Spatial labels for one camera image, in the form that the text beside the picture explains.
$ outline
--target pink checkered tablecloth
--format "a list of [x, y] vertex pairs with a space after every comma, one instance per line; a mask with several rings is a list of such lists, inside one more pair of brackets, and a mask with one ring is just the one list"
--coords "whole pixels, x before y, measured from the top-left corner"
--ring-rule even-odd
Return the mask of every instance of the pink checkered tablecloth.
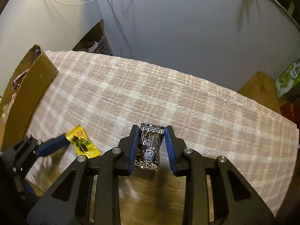
[[[153, 64], [85, 52], [50, 52], [59, 74], [28, 132], [46, 141], [81, 124], [103, 153], [133, 124], [172, 125], [203, 156], [224, 155], [277, 213], [294, 171], [299, 132], [272, 110], [207, 80]], [[39, 158], [27, 178], [46, 190], [76, 158], [73, 146]], [[185, 178], [160, 168], [119, 178], [122, 224], [181, 224]]]

